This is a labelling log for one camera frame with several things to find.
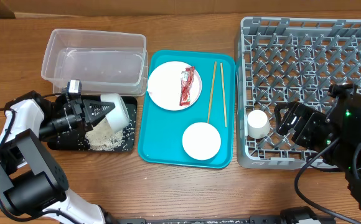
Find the white ceramic cup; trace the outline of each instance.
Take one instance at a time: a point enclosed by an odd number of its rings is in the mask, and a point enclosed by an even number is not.
[[[108,124],[114,133],[121,131],[129,124],[129,115],[122,97],[117,93],[102,94],[100,101],[115,104],[115,108],[106,114]]]
[[[248,135],[260,139],[268,135],[270,124],[268,117],[262,110],[253,110],[247,116]]]

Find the plastic dish rack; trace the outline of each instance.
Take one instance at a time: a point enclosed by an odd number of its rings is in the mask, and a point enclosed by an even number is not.
[[[361,94],[361,20],[246,17],[237,51],[237,160],[246,168],[298,169],[314,154],[274,130],[277,103],[299,101],[326,113],[331,83],[354,83]],[[271,130],[247,133],[247,115],[263,110]],[[313,163],[329,167],[322,160]]]

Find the small white bowl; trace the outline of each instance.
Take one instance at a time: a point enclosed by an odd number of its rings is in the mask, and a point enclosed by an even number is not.
[[[198,122],[187,127],[182,145],[191,158],[204,161],[218,153],[221,139],[218,130],[211,124]]]

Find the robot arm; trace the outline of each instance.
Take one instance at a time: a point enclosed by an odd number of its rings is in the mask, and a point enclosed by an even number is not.
[[[9,218],[22,222],[46,216],[64,224],[117,223],[108,212],[68,188],[62,168],[40,142],[73,129],[90,131],[116,106],[109,98],[108,102],[82,100],[80,92],[79,81],[71,80],[62,95],[64,104],[52,104],[32,91],[5,105],[7,120],[0,135],[0,207]],[[26,164],[30,171],[9,177]],[[31,217],[17,218],[24,213]]]
[[[323,153],[323,161],[345,173],[348,189],[361,209],[361,95],[355,85],[331,85],[329,96],[335,103],[327,114],[304,104],[278,104],[274,109],[276,132],[295,132],[292,140],[302,147]],[[284,116],[281,110],[286,109]],[[334,147],[328,149],[337,140]]]

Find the blue tray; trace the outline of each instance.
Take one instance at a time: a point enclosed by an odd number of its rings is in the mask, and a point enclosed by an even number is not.
[[[151,72],[159,65],[179,61],[195,66],[202,80],[199,99],[189,108],[168,111],[158,107],[146,93],[144,98],[141,132],[139,135],[139,155],[148,162],[181,166],[208,167],[221,169],[229,165],[233,156],[233,129],[235,113],[236,70],[233,59],[224,54],[160,50],[151,59]],[[217,62],[215,87],[212,96],[210,124],[218,130],[222,144],[219,152],[206,161],[198,161],[186,154],[182,147],[183,132],[191,124],[207,122],[210,101],[212,72]],[[223,117],[222,81],[220,63],[223,63],[223,78],[227,107],[227,124]]]

